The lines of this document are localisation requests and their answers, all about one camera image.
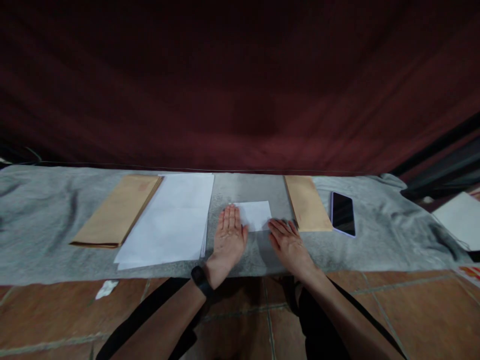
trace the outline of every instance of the finger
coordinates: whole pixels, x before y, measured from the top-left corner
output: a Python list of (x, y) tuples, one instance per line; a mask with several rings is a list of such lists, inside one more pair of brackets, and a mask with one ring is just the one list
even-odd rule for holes
[(273, 250), (275, 250), (275, 252), (279, 252), (280, 246), (279, 246), (279, 243), (277, 242), (277, 239), (275, 239), (275, 236), (273, 236), (272, 234), (269, 234), (268, 239), (270, 240), (271, 247), (273, 248)]
[(228, 228), (234, 229), (235, 228), (235, 205), (230, 205), (230, 215), (228, 216)]
[(284, 227), (290, 234), (293, 234), (293, 233), (294, 233), (285, 220), (279, 221), (279, 223), (280, 223), (281, 225), (283, 225), (283, 227)]
[(270, 229), (275, 239), (280, 239), (282, 233), (270, 221), (268, 222), (268, 228)]
[(222, 228), (223, 230), (229, 229), (229, 217), (230, 217), (230, 206), (227, 206), (223, 213), (223, 228)]
[(293, 231), (293, 233), (297, 236), (300, 236), (300, 233), (299, 233), (299, 230), (297, 229), (297, 227), (295, 226), (294, 222), (293, 221), (289, 221), (288, 224), (290, 225), (291, 227), (291, 230)]
[(240, 222), (240, 209), (235, 207), (235, 229), (241, 229), (242, 223)]
[(216, 230), (220, 231), (224, 228), (224, 211), (220, 211), (220, 215), (218, 215), (218, 225), (216, 226)]
[(243, 238), (243, 242), (246, 244), (247, 243), (247, 240), (249, 239), (249, 226), (248, 225), (245, 225), (242, 229), (241, 229), (241, 236)]
[(282, 233), (284, 235), (288, 234), (288, 231), (285, 228), (285, 226), (281, 225), (277, 220), (270, 219), (269, 224), (272, 224), (280, 233)]

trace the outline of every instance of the smartphone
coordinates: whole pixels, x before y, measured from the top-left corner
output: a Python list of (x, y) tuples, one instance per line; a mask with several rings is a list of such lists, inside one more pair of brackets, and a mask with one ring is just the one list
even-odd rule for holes
[(330, 219), (334, 230), (351, 238), (356, 236), (354, 202), (350, 197), (338, 192), (331, 193)]

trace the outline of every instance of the tiled floor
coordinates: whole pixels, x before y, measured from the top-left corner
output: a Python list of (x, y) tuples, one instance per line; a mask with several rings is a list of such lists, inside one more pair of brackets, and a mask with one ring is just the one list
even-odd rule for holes
[[(409, 359), (480, 359), (480, 289), (450, 271), (328, 274), (396, 338)], [(0, 357), (90, 359), (164, 279), (0, 286)], [(305, 359), (298, 318), (272, 278), (230, 279), (184, 359)]]

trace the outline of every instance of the forearm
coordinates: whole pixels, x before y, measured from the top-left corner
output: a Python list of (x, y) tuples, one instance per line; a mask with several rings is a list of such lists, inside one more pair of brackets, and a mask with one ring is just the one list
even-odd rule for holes
[(402, 359), (321, 270), (312, 270), (300, 280), (335, 326), (352, 359)]
[(168, 299), (112, 359), (168, 359), (183, 332), (206, 301), (190, 280)]

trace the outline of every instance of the purple phone case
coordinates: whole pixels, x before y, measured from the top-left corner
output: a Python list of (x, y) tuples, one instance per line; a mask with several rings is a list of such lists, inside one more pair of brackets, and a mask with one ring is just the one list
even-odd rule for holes
[[(330, 220), (331, 220), (332, 225), (334, 223), (334, 194), (342, 195), (346, 198), (349, 198), (351, 200), (352, 211), (353, 211), (353, 207), (354, 207), (354, 200), (351, 197), (345, 196), (345, 195), (343, 195), (339, 192), (332, 191), (331, 195), (330, 195)], [(336, 232), (345, 234), (349, 238), (355, 238), (357, 236), (357, 227), (355, 226), (355, 212), (353, 213), (353, 228), (355, 229), (355, 236), (350, 235), (349, 233), (343, 232), (341, 230), (338, 230), (337, 228), (333, 228), (333, 230), (335, 230)]]

